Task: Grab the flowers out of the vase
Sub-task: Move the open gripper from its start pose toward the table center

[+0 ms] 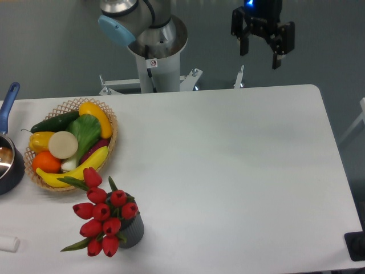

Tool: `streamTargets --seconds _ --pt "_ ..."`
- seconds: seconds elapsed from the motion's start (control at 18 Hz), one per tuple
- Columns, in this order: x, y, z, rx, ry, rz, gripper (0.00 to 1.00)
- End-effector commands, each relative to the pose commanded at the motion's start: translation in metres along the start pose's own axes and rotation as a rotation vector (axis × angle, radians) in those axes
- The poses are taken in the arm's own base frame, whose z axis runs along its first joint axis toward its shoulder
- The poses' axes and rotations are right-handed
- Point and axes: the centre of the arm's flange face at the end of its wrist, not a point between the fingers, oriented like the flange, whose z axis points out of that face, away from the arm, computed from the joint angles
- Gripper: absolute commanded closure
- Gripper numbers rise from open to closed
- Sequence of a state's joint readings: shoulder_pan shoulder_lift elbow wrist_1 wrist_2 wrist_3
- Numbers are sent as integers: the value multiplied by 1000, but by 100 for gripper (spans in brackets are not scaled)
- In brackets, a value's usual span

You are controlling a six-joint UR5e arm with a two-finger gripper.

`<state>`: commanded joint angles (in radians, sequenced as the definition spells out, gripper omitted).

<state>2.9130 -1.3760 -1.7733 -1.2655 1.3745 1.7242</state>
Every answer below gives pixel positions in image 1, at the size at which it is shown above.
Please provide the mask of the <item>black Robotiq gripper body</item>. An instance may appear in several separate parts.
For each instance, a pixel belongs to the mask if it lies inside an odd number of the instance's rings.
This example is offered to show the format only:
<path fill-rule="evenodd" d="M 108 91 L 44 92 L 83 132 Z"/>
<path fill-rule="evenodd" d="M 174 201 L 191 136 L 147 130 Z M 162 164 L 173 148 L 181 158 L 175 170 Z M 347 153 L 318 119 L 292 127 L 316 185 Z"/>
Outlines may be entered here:
<path fill-rule="evenodd" d="M 246 27 L 243 29 L 245 46 L 250 34 L 263 38 L 268 45 L 281 46 L 282 36 L 278 31 L 282 1 L 244 1 L 243 12 Z"/>

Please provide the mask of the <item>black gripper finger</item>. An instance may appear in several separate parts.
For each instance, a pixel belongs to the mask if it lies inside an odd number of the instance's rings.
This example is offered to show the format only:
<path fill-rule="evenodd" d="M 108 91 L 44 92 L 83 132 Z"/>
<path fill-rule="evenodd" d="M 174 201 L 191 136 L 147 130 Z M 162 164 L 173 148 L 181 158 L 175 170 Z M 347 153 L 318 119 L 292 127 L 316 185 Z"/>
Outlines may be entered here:
<path fill-rule="evenodd" d="M 245 12 L 242 7 L 232 11 L 231 35 L 235 36 L 240 43 L 240 56 L 244 56 L 249 52 L 249 34 L 250 28 L 244 26 Z"/>
<path fill-rule="evenodd" d="M 269 45 L 273 51 L 272 69 L 277 69 L 283 57 L 295 49 L 295 23 L 290 21 L 277 26 Z"/>

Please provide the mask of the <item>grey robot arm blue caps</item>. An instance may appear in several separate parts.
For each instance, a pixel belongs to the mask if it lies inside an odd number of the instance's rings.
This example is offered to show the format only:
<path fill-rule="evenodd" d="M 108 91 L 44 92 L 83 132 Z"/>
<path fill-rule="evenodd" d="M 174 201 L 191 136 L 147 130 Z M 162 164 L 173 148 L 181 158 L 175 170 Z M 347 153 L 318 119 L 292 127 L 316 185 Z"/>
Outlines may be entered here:
<path fill-rule="evenodd" d="M 163 59 L 179 53 L 188 40 L 184 23 L 172 15 L 170 1 L 100 1 L 98 24 L 118 45 L 144 59 Z M 263 38 L 273 51 L 272 68 L 295 48 L 294 22 L 281 23 L 282 1 L 243 1 L 232 12 L 231 35 L 240 55 L 249 51 L 249 36 Z"/>

